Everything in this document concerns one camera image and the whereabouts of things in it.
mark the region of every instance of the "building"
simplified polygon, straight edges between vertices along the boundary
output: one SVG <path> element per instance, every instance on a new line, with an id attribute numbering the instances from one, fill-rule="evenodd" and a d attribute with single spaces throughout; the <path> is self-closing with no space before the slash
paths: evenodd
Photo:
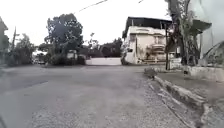
<path id="1" fill-rule="evenodd" d="M 0 17 L 0 64 L 4 63 L 3 58 L 4 58 L 4 53 L 6 51 L 5 47 L 6 44 L 5 42 L 8 40 L 8 37 L 5 36 L 5 31 L 8 30 L 7 26 L 3 22 L 2 18 Z"/>
<path id="2" fill-rule="evenodd" d="M 171 23 L 162 19 L 128 17 L 122 35 L 122 63 L 165 64 L 165 29 Z"/>

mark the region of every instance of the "house facade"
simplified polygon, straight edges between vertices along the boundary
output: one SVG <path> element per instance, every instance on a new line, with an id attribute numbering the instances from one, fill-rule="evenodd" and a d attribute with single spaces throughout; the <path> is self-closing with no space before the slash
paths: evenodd
<path id="1" fill-rule="evenodd" d="M 122 63 L 165 64 L 168 24 L 171 22 L 167 20 L 129 17 L 123 32 Z"/>

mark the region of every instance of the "vegetation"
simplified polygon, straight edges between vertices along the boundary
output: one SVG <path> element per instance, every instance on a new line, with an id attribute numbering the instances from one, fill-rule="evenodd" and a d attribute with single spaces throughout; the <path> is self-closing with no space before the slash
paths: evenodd
<path id="1" fill-rule="evenodd" d="M 121 45 L 121 38 L 115 39 L 111 43 L 97 44 L 89 48 L 88 55 L 91 57 L 120 57 Z"/>
<path id="2" fill-rule="evenodd" d="M 48 52 L 49 63 L 65 65 L 74 59 L 67 59 L 70 51 L 79 54 L 83 44 L 82 28 L 73 14 L 62 14 L 47 20 L 48 36 L 39 49 Z"/>
<path id="3" fill-rule="evenodd" d="M 16 47 L 7 54 L 6 62 L 9 66 L 32 64 L 32 52 L 35 47 L 30 43 L 30 38 L 23 34 Z"/>

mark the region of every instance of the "tree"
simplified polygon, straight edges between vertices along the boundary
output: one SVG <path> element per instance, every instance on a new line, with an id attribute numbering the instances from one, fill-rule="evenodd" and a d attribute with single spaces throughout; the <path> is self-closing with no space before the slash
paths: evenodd
<path id="1" fill-rule="evenodd" d="M 19 39 L 15 49 L 9 53 L 9 65 L 23 65 L 32 63 L 32 53 L 34 45 L 30 43 L 30 38 L 23 34 L 23 38 Z"/>
<path id="2" fill-rule="evenodd" d="M 73 14 L 62 14 L 47 20 L 47 43 L 53 44 L 55 54 L 66 54 L 69 50 L 77 50 L 82 46 L 82 25 Z"/>
<path id="3" fill-rule="evenodd" d="M 114 39 L 112 43 L 103 44 L 101 47 L 101 52 L 104 57 L 120 57 L 121 45 L 121 38 Z"/>

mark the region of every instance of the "roadside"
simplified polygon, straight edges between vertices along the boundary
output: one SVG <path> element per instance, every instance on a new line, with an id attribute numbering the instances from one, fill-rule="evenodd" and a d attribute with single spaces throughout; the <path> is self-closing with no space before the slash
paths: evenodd
<path id="1" fill-rule="evenodd" d="M 197 79 L 182 72 L 158 73 L 155 80 L 160 88 L 196 112 L 195 125 L 224 127 L 224 83 Z"/>

